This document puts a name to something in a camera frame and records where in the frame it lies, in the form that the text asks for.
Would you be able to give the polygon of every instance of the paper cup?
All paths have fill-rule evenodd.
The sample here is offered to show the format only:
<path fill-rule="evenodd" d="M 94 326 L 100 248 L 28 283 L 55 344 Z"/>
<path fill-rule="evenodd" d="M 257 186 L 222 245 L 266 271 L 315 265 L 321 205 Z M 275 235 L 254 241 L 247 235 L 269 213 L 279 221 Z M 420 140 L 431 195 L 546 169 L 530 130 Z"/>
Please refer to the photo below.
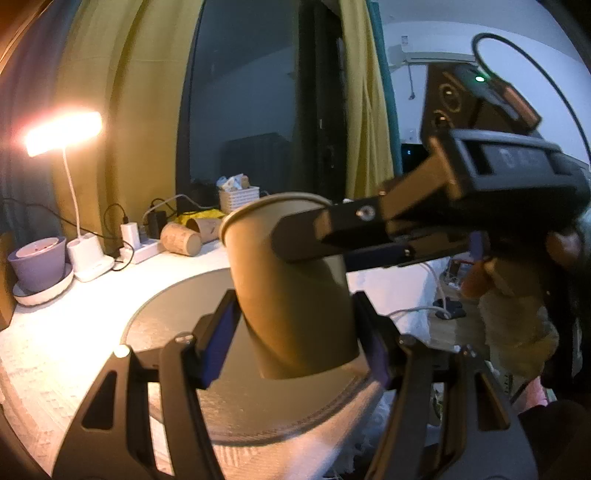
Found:
<path fill-rule="evenodd" d="M 167 223 L 160 233 L 160 241 L 163 247 L 175 254 L 194 257 L 201 250 L 201 237 L 178 223 Z"/>
<path fill-rule="evenodd" d="M 190 218 L 187 220 L 187 228 L 197 232 L 204 244 L 218 239 L 221 224 L 222 221 L 219 218 Z"/>
<path fill-rule="evenodd" d="M 313 375 L 359 355 L 342 257 L 288 264 L 271 248 L 279 219 L 328 205 L 308 193 L 270 195 L 222 223 L 220 239 L 265 378 Z"/>

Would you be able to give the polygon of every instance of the black cable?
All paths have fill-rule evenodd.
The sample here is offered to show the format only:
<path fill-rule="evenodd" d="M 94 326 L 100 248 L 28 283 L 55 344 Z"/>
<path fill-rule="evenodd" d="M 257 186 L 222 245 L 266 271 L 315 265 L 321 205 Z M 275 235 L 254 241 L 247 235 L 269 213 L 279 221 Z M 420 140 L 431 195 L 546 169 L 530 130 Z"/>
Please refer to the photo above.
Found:
<path fill-rule="evenodd" d="M 59 218 L 62 222 L 67 223 L 68 225 L 71 225 L 74 227 L 76 226 L 76 224 L 74 222 L 71 222 L 67 218 L 62 217 L 61 215 L 59 215 L 58 213 L 54 212 L 52 209 L 50 209 L 49 207 L 47 207 L 41 203 L 27 203 L 27 202 L 23 202 L 22 200 L 14 199 L 12 197 L 0 197 L 0 198 L 2 199 L 3 202 L 9 201 L 9 202 L 18 203 L 19 205 L 23 205 L 27 208 L 36 207 L 36 208 L 43 209 L 43 210 L 49 212 L 50 214 L 52 214 L 54 217 Z M 88 230 L 88 228 L 80 227 L 80 230 L 87 232 L 87 233 L 92 233 L 93 235 L 96 235 L 104 240 L 120 240 L 119 238 L 116 238 L 116 237 L 101 235 L 99 233 L 93 232 L 92 230 Z M 133 245 L 131 245 L 129 242 L 127 242 L 125 240 L 123 240 L 123 243 L 128 245 L 129 248 L 131 249 L 131 257 L 129 258 L 128 262 L 123 267 L 118 268 L 117 270 L 115 270 L 114 268 L 111 269 L 111 271 L 113 271 L 113 272 L 120 272 L 121 270 L 126 269 L 127 267 L 129 267 L 131 261 L 134 259 L 135 249 L 134 249 Z"/>
<path fill-rule="evenodd" d="M 158 201 L 160 201 L 160 202 L 165 202 L 165 200 L 164 200 L 164 199 L 162 199 L 162 198 L 160 198 L 160 197 L 156 197 L 154 200 L 152 200 L 152 201 L 150 202 L 150 208 L 153 208 L 153 207 L 154 207 L 154 202 L 155 202 L 156 200 L 158 200 Z M 172 213 L 166 217 L 166 219 L 167 219 L 167 220 L 170 220 L 170 219 L 171 219 L 173 216 L 178 216 L 178 210 L 175 210 L 174 208 L 172 208 L 172 207 L 170 206 L 170 204 L 169 204 L 169 203 L 166 203 L 166 202 L 165 202 L 165 205 L 166 205 L 168 208 L 170 208 L 170 210 L 172 211 Z"/>
<path fill-rule="evenodd" d="M 556 93 L 558 93 L 558 96 L 560 97 L 560 99 L 566 105 L 566 108 L 568 109 L 570 116 L 573 118 L 574 123 L 577 125 L 577 129 L 579 130 L 579 134 L 581 135 L 581 139 L 583 139 L 583 143 L 585 144 L 585 150 L 587 151 L 587 156 L 589 158 L 589 161 L 591 162 L 591 148 L 589 147 L 589 141 L 587 140 L 587 135 L 585 135 L 585 131 L 583 130 L 583 126 L 581 125 L 581 122 L 579 121 L 579 117 L 577 117 L 577 114 L 574 112 L 573 107 L 571 106 L 570 102 L 567 100 L 565 95 L 562 93 L 562 90 L 556 84 L 556 82 L 553 80 L 553 78 L 550 76 L 550 74 L 548 74 L 548 72 L 545 71 L 542 68 L 542 66 L 537 61 L 535 61 L 525 50 L 523 50 L 518 45 L 514 44 L 511 40 L 509 40 L 505 37 L 501 37 L 500 35 L 496 35 L 494 33 L 479 33 L 478 35 L 476 35 L 472 39 L 472 51 L 474 53 L 474 57 L 475 57 L 478 65 L 480 65 L 482 70 L 484 70 L 490 77 L 500 78 L 495 72 L 493 72 L 491 70 L 491 68 L 485 63 L 485 61 L 482 60 L 482 57 L 480 56 L 480 52 L 478 51 L 478 44 L 486 38 L 490 38 L 491 40 L 500 41 L 501 43 L 504 43 L 505 45 L 509 45 L 511 48 L 513 48 L 515 51 L 519 52 L 527 60 L 529 60 L 529 62 L 535 68 L 538 69 L 538 71 L 545 77 L 545 79 L 548 80 L 549 84 L 552 85 L 552 87 L 554 88 Z"/>
<path fill-rule="evenodd" d="M 113 207 L 119 207 L 121 209 L 121 212 L 123 212 L 123 221 L 121 223 L 129 223 L 129 217 L 127 217 L 127 213 L 125 213 L 125 209 L 121 206 L 120 203 L 111 203 L 103 212 L 103 225 L 105 226 L 105 230 L 109 235 L 119 238 L 119 235 L 115 235 L 113 232 L 111 232 L 111 230 L 109 229 L 109 225 L 107 223 L 107 213 Z"/>

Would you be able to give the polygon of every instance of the white saucer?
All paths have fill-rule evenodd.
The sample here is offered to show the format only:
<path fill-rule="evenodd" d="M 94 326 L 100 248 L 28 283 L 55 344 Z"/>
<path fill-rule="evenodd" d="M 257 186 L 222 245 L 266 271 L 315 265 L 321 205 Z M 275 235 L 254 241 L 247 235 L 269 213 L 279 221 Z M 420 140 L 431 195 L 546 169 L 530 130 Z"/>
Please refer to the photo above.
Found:
<path fill-rule="evenodd" d="M 32 293 L 28 290 L 24 290 L 17 283 L 12 289 L 12 295 L 18 303 L 24 305 L 25 307 L 34 307 L 36 305 L 46 303 L 61 295 L 70 286 L 70 283 L 72 283 L 72 279 L 74 279 L 74 271 L 72 270 L 72 266 L 69 263 L 66 264 L 64 273 L 65 275 L 62 280 L 47 290 L 43 290 L 38 293 Z"/>

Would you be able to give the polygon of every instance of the purple pot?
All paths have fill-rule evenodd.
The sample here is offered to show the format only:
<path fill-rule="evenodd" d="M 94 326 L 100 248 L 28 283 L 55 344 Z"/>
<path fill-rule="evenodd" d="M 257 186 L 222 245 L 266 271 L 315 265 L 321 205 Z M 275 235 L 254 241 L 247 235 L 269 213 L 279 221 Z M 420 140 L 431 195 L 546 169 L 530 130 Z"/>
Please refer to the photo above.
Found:
<path fill-rule="evenodd" d="M 8 255 L 8 261 L 17 274 L 21 288 L 38 293 L 63 278 L 66 267 L 66 237 L 61 236 L 55 245 L 24 257 L 17 257 L 17 251 Z"/>

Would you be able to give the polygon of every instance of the screw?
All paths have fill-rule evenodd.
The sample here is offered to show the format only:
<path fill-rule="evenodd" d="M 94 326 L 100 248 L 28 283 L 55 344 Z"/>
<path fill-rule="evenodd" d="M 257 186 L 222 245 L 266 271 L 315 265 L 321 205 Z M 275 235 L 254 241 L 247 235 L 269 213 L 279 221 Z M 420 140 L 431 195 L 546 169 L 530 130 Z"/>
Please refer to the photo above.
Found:
<path fill-rule="evenodd" d="M 364 205 L 355 212 L 355 215 L 361 218 L 364 222 L 371 222 L 375 218 L 375 208 L 371 205 Z"/>
<path fill-rule="evenodd" d="M 127 345 L 117 345 L 115 347 L 115 349 L 113 350 L 113 354 L 117 357 L 117 358 L 125 358 L 126 356 L 129 355 L 129 347 Z"/>
<path fill-rule="evenodd" d="M 401 335 L 398 340 L 399 345 L 413 346 L 415 343 L 417 343 L 417 340 L 412 335 Z"/>
<path fill-rule="evenodd" d="M 174 338 L 177 343 L 184 343 L 185 345 L 190 344 L 193 341 L 193 335 L 191 333 L 180 334 Z"/>

